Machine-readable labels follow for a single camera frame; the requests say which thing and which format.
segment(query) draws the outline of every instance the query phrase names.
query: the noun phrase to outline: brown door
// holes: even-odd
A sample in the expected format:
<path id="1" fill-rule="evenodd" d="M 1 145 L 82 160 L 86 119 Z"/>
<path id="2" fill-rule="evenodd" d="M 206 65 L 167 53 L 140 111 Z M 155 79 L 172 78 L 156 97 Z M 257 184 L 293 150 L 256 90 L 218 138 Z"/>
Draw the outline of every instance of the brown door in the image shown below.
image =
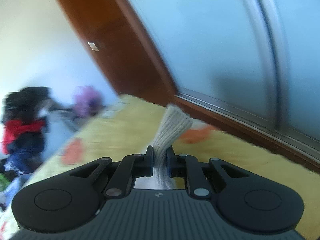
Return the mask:
<path id="1" fill-rule="evenodd" d="M 117 93 L 139 95 L 160 79 L 114 0 L 58 1 Z"/>

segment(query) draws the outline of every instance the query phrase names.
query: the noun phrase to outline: frosted glass panel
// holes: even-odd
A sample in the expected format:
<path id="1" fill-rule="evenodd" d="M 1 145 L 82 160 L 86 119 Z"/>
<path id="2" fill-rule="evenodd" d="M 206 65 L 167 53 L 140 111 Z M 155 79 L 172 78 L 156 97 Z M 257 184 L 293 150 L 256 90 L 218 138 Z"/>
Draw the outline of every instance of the frosted glass panel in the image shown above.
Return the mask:
<path id="1" fill-rule="evenodd" d="M 129 0 L 177 85 L 267 117 L 266 83 L 242 0 Z"/>
<path id="2" fill-rule="evenodd" d="M 275 0 L 289 49 L 289 125 L 320 140 L 320 0 Z"/>

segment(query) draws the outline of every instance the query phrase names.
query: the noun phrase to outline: white knit fabric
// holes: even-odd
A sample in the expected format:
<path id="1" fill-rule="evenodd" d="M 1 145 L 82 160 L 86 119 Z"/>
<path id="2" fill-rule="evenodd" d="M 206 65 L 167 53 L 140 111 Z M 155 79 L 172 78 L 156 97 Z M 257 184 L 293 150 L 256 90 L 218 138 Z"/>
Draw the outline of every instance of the white knit fabric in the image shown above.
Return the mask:
<path id="1" fill-rule="evenodd" d="M 171 144 L 193 123 L 193 120 L 180 108 L 168 105 L 159 129 L 152 141 L 154 148 L 154 170 L 156 182 L 163 189 L 174 189 L 175 182 L 167 175 L 165 152 Z"/>

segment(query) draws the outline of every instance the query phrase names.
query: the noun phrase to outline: yellow bedsheet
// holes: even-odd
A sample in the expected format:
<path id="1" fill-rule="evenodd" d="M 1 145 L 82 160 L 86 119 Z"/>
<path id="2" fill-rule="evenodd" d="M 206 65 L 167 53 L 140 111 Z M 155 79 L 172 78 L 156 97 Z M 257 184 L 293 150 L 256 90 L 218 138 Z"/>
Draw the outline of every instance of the yellow bedsheet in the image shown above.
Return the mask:
<path id="1" fill-rule="evenodd" d="M 93 118 L 76 137 L 83 140 L 85 154 L 77 165 L 62 165 L 59 153 L 42 165 L 29 184 L 56 175 L 103 156 L 113 161 L 125 155 L 140 152 L 153 139 L 165 108 L 132 96 L 122 96 L 122 102 L 109 113 Z M 185 144 L 177 140 L 173 144 L 176 154 L 194 155 L 201 162 L 218 157 L 241 168 L 274 180 L 297 191 L 303 198 L 305 211 L 297 231 L 308 240 L 320 236 L 320 176 L 292 163 L 282 156 L 253 146 L 222 131 L 211 131 L 209 139 Z M 13 221 L 9 224 L 17 230 Z"/>

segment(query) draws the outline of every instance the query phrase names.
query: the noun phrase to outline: red clothing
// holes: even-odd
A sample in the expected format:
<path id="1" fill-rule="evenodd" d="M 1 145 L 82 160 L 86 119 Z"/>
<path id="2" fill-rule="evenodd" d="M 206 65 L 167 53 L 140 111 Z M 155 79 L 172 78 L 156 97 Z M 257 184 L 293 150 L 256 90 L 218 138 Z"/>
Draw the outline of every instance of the red clothing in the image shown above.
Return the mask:
<path id="1" fill-rule="evenodd" d="M 19 137 L 20 134 L 25 132 L 39 132 L 41 127 L 44 126 L 43 120 L 36 120 L 31 124 L 23 125 L 20 120 L 10 120 L 5 123 L 4 136 L 2 142 L 2 151 L 8 154 L 7 144 L 12 143 Z"/>

